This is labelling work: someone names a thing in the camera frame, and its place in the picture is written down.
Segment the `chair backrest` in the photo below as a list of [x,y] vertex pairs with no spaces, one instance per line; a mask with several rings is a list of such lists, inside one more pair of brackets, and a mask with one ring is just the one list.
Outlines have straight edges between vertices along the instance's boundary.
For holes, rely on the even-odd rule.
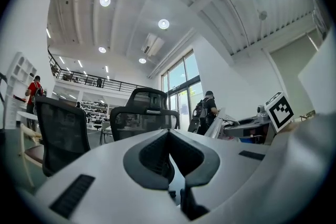
[[140,106],[112,109],[110,123],[115,141],[160,129],[176,129],[180,116],[176,111],[152,111]]
[[126,106],[142,106],[150,110],[167,109],[167,94],[152,88],[135,89]]
[[110,123],[108,121],[103,122],[101,126],[101,130],[104,131],[106,128],[110,127]]
[[51,176],[90,150],[85,112],[47,97],[36,97],[35,103],[44,142],[43,172]]

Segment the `chair headrest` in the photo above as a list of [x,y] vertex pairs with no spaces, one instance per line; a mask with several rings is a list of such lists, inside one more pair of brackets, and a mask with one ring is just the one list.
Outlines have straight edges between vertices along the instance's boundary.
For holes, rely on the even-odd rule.
[[135,89],[126,106],[142,106],[149,110],[167,109],[167,94],[151,88]]

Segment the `person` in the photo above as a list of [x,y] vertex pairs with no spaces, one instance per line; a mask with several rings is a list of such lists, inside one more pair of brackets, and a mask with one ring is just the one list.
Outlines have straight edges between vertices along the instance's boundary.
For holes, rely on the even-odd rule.
[[[36,76],[33,82],[29,85],[25,93],[25,96],[29,96],[28,103],[27,103],[27,109],[26,109],[26,112],[29,114],[34,114],[35,94],[38,89],[42,89],[40,80],[41,80],[40,76]],[[36,131],[36,121],[27,119],[27,127],[32,129],[33,131]]]
[[102,83],[101,78],[97,79],[97,87],[98,88],[101,88],[101,83]]
[[217,106],[215,104],[215,97],[212,91],[207,91],[205,93],[205,98],[203,99],[204,108],[207,109],[207,116],[205,119],[200,119],[200,127],[197,133],[204,135],[209,129],[211,124],[214,122],[216,116],[218,115]]

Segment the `metal railing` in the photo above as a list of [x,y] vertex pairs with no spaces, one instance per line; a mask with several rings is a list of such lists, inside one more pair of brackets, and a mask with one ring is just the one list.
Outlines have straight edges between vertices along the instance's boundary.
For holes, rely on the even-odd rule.
[[62,69],[49,51],[48,54],[52,75],[57,79],[128,93],[132,93],[136,88],[147,88],[145,86]]

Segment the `doorway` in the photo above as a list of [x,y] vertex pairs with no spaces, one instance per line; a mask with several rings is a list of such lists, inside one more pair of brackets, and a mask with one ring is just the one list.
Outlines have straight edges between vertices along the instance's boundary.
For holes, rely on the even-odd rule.
[[169,100],[170,110],[177,111],[180,115],[180,129],[187,131],[190,123],[187,90],[175,93]]

